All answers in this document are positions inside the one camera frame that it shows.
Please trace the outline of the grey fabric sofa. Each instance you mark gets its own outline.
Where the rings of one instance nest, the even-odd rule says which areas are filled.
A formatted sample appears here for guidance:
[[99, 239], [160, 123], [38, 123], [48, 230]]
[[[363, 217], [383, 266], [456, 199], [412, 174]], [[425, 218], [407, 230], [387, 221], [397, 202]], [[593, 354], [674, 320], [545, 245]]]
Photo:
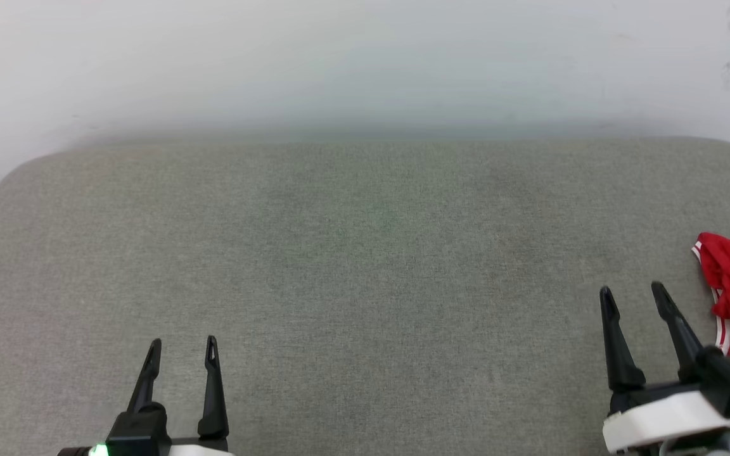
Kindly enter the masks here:
[[0, 182], [0, 456], [105, 438], [150, 343], [194, 436], [217, 338], [238, 456], [606, 456], [599, 290], [675, 380], [730, 142], [145, 145]]

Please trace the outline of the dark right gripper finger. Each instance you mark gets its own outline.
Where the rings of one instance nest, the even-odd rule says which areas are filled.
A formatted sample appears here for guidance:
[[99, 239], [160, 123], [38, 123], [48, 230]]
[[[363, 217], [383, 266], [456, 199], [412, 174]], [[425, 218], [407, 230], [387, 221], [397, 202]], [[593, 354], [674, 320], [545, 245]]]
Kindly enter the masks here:
[[640, 390], [646, 384], [645, 375], [632, 359], [620, 327], [620, 312], [608, 286], [603, 286], [599, 290], [599, 302], [605, 340], [608, 387], [614, 393]]
[[697, 360], [702, 350], [702, 344], [663, 283], [652, 282], [651, 292], [658, 314], [666, 323], [672, 338], [679, 364], [677, 371], [679, 381], [699, 381]]

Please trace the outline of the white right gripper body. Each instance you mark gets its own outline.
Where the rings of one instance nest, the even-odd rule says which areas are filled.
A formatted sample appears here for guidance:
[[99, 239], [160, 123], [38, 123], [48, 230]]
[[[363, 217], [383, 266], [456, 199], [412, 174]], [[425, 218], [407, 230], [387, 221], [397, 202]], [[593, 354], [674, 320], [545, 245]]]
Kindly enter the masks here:
[[730, 454], [730, 418], [702, 396], [700, 381], [611, 393], [602, 426], [609, 454]]

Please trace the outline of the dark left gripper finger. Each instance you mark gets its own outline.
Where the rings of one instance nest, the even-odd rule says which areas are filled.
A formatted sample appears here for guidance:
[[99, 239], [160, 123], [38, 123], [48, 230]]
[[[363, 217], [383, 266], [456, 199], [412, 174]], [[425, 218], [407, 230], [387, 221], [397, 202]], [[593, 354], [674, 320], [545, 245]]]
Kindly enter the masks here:
[[137, 381], [134, 384], [131, 399], [127, 406], [127, 412], [139, 414], [164, 409], [162, 404], [153, 400], [153, 388], [159, 375], [161, 354], [162, 341], [160, 338], [156, 338], [151, 341], [150, 349], [147, 352]]
[[198, 424], [200, 440], [226, 440], [229, 436], [225, 391], [221, 375], [221, 361], [217, 338], [207, 337], [205, 350], [207, 380], [203, 414]]

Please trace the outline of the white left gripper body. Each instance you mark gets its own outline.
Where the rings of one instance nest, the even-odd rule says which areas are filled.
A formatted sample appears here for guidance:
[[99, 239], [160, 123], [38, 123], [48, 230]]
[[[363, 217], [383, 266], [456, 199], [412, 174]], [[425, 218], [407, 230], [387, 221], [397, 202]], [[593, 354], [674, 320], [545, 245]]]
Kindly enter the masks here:
[[235, 456], [226, 436], [218, 438], [173, 438], [168, 456]]

